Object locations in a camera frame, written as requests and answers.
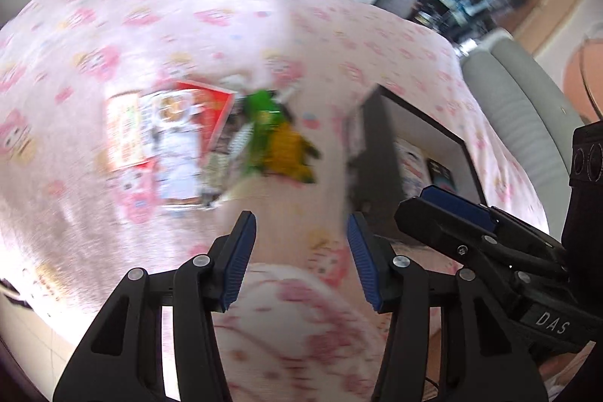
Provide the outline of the yellow snack bag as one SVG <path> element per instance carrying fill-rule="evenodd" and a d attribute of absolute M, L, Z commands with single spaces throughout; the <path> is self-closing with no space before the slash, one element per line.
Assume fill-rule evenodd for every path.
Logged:
<path fill-rule="evenodd" d="M 262 169 L 265 173 L 285 176 L 299 183 L 315 183 L 309 158 L 320 159 L 320 151 L 289 122 L 284 121 L 271 131 Z"/>

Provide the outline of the black storage box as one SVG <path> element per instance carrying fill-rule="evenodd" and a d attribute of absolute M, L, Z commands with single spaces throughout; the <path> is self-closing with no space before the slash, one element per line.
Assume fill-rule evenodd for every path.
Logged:
<path fill-rule="evenodd" d="M 465 142 L 425 112 L 378 85 L 344 122 L 346 192 L 372 231 L 420 245 L 395 222 L 399 204 L 430 185 L 471 203 L 487 199 Z"/>

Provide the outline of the cartoon sticker sheet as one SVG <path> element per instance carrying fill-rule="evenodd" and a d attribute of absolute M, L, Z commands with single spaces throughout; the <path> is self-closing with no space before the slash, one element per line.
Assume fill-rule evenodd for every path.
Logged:
<path fill-rule="evenodd" d="M 399 166 L 402 190 L 406 198 L 419 196 L 430 184 L 426 161 L 422 151 L 404 139 L 393 142 Z"/>

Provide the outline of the green snack bag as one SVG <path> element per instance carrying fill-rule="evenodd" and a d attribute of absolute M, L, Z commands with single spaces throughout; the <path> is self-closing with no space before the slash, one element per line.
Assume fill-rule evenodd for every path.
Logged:
<path fill-rule="evenodd" d="M 247 121 L 251 124 L 248 167 L 264 173 L 271 135 L 280 124 L 291 124 L 292 114 L 284 104 L 277 101 L 277 93 L 268 90 L 247 95 L 243 109 Z"/>

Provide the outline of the red poster card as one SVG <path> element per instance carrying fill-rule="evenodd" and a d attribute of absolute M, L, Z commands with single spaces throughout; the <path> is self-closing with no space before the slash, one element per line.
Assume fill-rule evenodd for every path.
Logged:
<path fill-rule="evenodd" d="M 109 98 L 107 164 L 119 205 L 132 215 L 210 207 L 228 162 L 215 148 L 235 100 L 234 91 L 193 81 Z"/>

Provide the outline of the pink cartoon bed blanket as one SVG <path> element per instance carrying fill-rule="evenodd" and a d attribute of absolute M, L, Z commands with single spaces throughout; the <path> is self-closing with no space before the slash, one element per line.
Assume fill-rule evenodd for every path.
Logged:
<path fill-rule="evenodd" d="M 32 0 L 1 31 L 1 269 L 76 344 L 133 267 L 257 242 L 215 318 L 237 401 L 366 401 L 385 322 L 344 236 L 344 124 L 385 88 L 547 227 L 448 41 L 356 0 Z"/>

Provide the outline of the grey ribbed sofa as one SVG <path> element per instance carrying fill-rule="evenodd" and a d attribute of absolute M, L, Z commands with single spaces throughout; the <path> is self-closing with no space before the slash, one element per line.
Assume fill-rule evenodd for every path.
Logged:
<path fill-rule="evenodd" d="M 536 190 L 559 240 L 570 200 L 573 132 L 583 125 L 563 92 L 518 43 L 502 38 L 461 62 L 464 81 Z"/>

